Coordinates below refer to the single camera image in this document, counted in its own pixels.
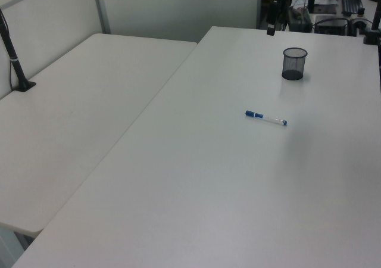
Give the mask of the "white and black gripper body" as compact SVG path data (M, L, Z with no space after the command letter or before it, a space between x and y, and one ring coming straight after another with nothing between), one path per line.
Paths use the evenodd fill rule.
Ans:
M277 1L272 1L268 7L268 13L266 18L266 23L268 28L274 28L278 19L279 13L279 3Z

